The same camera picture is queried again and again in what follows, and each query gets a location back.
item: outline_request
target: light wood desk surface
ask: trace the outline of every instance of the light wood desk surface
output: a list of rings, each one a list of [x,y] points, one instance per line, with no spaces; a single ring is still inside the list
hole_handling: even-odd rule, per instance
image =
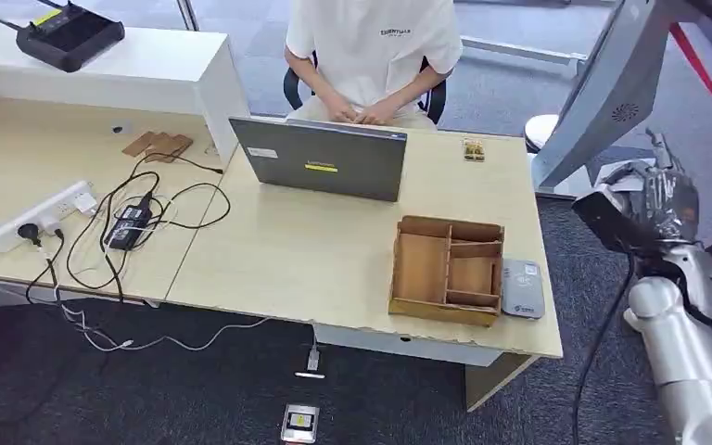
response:
[[[386,203],[260,184],[238,149],[222,179],[233,203],[198,231],[168,301],[302,323],[561,357],[561,338],[526,150],[475,135],[485,162],[463,159],[462,133],[408,134],[400,200]],[[222,207],[212,203],[208,214]],[[546,313],[490,328],[387,313],[397,222],[414,214],[505,227],[504,256],[541,267]]]
[[[115,125],[125,132],[115,134]],[[102,197],[127,178],[140,158],[121,153],[144,131],[164,131],[186,134],[195,143],[184,156],[203,165],[221,167],[215,149],[205,153],[211,137],[199,116],[133,111],[115,108],[70,106],[44,102],[0,98],[0,224],[18,217],[23,211],[39,204],[55,193],[83,179],[92,183],[97,198]],[[158,193],[170,196],[198,182],[217,184],[222,178],[181,161],[171,164],[150,162],[138,171],[156,171],[160,175]],[[126,195],[142,196],[152,180],[138,180],[128,187]],[[197,224],[214,191],[203,187],[184,194],[175,201],[179,213],[177,222]],[[75,212],[61,222],[67,247],[59,257],[57,270],[62,288],[91,292],[73,282],[65,267],[66,252],[71,241],[80,233],[88,218]],[[73,270],[96,265],[97,270],[79,275],[86,282],[102,283],[110,278],[109,270],[96,245],[101,225],[93,225],[89,236],[76,248]],[[132,253],[122,275],[125,295],[145,299],[163,299],[171,286],[195,230],[167,227],[157,233],[145,247]],[[55,252],[57,239],[44,235],[46,249]],[[121,258],[113,253],[114,262]],[[45,263],[28,243],[9,253],[0,253],[0,279],[29,282]],[[49,274],[40,282],[50,284]],[[115,295],[110,285],[97,291]]]

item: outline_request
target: person's hand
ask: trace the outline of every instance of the person's hand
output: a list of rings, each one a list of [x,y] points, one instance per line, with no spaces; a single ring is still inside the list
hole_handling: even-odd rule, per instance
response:
[[[326,105],[326,110],[329,113],[329,119],[334,122],[352,123],[358,113],[350,106],[345,97],[339,93],[332,92],[326,96],[321,95],[321,100]]]
[[[365,108],[362,113],[353,120],[353,123],[386,125],[394,118],[394,113],[396,113],[400,107],[401,105],[397,104],[391,97],[387,97]]]

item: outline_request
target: small box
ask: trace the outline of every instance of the small box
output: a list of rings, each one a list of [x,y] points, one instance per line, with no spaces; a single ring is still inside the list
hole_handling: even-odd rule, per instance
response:
[[[405,216],[388,312],[489,326],[501,313],[503,227]]]

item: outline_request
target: red cable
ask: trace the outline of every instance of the red cable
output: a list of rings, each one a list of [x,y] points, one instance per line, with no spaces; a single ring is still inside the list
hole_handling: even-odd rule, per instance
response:
[[[692,65],[692,68],[697,75],[700,76],[700,80],[703,81],[708,89],[708,92],[712,95],[711,76],[708,75],[708,71],[706,71],[706,67],[703,66],[703,62],[700,61],[697,53],[694,52],[694,48],[689,42],[689,39],[686,37],[686,34],[683,32],[683,29],[680,27],[680,24],[673,23],[670,25],[670,33],[673,34],[673,37],[680,47],[680,50],[683,52],[683,55],[686,56],[687,60],[689,60],[689,64]]]

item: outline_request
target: floor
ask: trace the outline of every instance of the floor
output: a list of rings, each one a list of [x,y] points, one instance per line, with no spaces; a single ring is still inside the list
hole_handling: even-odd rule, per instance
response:
[[[131,26],[183,28],[173,0],[80,3]],[[232,34],[252,111],[287,113],[281,88],[287,0],[193,3],[204,31]],[[137,5],[149,5],[148,11]],[[6,17],[36,17],[44,10],[29,0],[0,0]],[[583,54],[607,15],[596,6],[468,3],[458,4],[457,11],[463,34]],[[712,74],[712,47],[696,27],[685,30]],[[520,134],[529,117],[562,106],[572,74],[565,67],[466,50],[449,80],[440,127]],[[648,123],[667,133],[699,186],[700,235],[711,244],[712,100],[672,42]],[[638,128],[619,144],[647,146],[641,134]],[[0,310],[0,325],[10,327],[0,336],[0,420],[30,409],[67,354],[77,358],[61,369],[62,383],[39,412],[0,428],[0,444],[46,443],[47,438],[58,443],[276,443],[279,418],[290,401],[319,403],[331,416],[321,424],[321,443],[567,443],[577,371],[626,262],[605,252],[566,203],[541,200],[540,220],[565,358],[539,361],[474,414],[461,410],[463,368],[451,363],[329,348],[324,360],[331,376],[322,382],[298,380],[292,373],[302,366],[310,341],[305,326],[270,322],[224,336],[200,354],[171,346],[114,354],[101,370],[102,354],[85,348],[67,326],[36,308],[21,308]],[[86,304],[92,311],[108,310]],[[220,324],[239,319],[188,309],[130,308],[114,329],[127,336],[144,325],[201,341]],[[641,341],[625,325],[613,326],[589,382],[580,416],[584,443],[665,443]]]

